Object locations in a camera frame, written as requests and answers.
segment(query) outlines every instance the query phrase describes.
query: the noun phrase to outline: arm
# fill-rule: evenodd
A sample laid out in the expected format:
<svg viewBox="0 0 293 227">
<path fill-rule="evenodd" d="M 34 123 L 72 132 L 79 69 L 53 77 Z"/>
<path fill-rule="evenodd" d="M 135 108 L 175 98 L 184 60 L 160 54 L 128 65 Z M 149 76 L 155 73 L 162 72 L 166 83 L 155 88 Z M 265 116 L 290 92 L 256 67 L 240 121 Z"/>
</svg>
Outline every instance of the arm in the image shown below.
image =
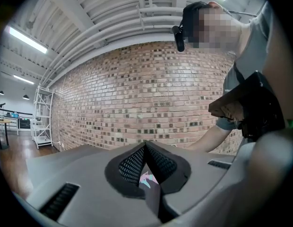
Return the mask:
<svg viewBox="0 0 293 227">
<path fill-rule="evenodd" d="M 217 125 L 210 128 L 197 142 L 191 144 L 187 149 L 210 152 L 217 148 L 232 130 L 223 130 Z"/>
</svg>

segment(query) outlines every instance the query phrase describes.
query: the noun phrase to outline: white wall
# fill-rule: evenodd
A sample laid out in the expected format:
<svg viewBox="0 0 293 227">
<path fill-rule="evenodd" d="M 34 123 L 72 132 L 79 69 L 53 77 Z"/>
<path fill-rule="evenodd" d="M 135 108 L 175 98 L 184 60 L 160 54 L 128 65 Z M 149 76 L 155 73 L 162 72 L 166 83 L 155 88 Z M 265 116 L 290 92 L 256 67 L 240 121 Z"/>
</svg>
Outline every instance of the white wall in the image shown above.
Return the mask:
<svg viewBox="0 0 293 227">
<path fill-rule="evenodd" d="M 0 77 L 0 91 L 5 94 L 0 95 L 0 104 L 6 103 L 4 109 L 7 110 L 33 114 L 35 89 L 36 85 L 32 86 L 26 82 Z M 25 94 L 29 96 L 30 100 L 23 99 Z"/>
</svg>

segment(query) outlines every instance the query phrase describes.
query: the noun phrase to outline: black railing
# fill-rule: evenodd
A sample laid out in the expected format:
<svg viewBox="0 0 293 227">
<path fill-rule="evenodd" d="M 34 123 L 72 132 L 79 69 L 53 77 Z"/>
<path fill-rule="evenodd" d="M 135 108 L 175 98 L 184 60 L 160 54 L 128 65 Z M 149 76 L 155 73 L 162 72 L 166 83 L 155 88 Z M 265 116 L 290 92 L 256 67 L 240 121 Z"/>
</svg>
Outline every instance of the black railing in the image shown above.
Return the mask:
<svg viewBox="0 0 293 227">
<path fill-rule="evenodd" d="M 12 110 L 2 109 L 2 108 L 0 108 L 0 110 L 5 111 L 5 112 L 9 112 L 9 113 L 14 113 L 14 114 L 17 113 L 17 114 L 24 114 L 24 115 L 32 115 L 33 116 L 32 113 L 22 113 L 22 112 L 12 111 Z"/>
</svg>

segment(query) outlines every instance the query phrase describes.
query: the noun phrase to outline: ceiling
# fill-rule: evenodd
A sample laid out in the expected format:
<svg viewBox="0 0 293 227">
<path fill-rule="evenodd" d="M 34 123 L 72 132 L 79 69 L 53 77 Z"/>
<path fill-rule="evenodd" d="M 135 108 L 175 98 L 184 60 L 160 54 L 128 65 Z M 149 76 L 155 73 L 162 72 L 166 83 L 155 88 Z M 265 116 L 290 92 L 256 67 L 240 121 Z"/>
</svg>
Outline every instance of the ceiling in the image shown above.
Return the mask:
<svg viewBox="0 0 293 227">
<path fill-rule="evenodd" d="M 4 32 L 0 72 L 49 86 L 70 69 L 106 51 L 129 43 L 172 40 L 171 27 L 181 21 L 182 9 L 195 1 L 199 0 L 27 0 L 9 26 L 48 51 L 39 52 Z M 253 14 L 258 14 L 265 2 L 213 1 L 228 10 Z M 250 17 L 237 19 L 248 23 Z"/>
</svg>

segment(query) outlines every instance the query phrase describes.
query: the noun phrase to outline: man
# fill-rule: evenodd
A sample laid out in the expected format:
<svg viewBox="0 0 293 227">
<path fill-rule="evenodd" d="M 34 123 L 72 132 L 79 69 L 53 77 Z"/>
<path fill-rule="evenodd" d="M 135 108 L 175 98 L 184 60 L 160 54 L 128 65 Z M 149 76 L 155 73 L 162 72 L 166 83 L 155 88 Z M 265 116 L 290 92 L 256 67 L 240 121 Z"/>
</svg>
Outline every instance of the man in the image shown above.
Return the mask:
<svg viewBox="0 0 293 227">
<path fill-rule="evenodd" d="M 189 38 L 189 42 L 194 42 L 195 45 L 197 41 L 198 48 L 221 49 L 235 53 L 235 63 L 229 70 L 223 85 L 223 94 L 225 94 L 239 85 L 242 76 L 246 79 L 256 70 L 262 71 L 267 57 L 267 45 L 273 21 L 272 9 L 266 3 L 256 18 L 249 24 L 243 24 L 215 2 L 209 2 L 203 7 L 197 11 L 198 25 L 193 26 L 193 38 Z M 236 128 L 235 123 L 219 118 L 215 126 L 187 149 L 210 152 Z M 247 143 L 247 139 L 243 139 L 241 145 L 244 143 Z"/>
</svg>

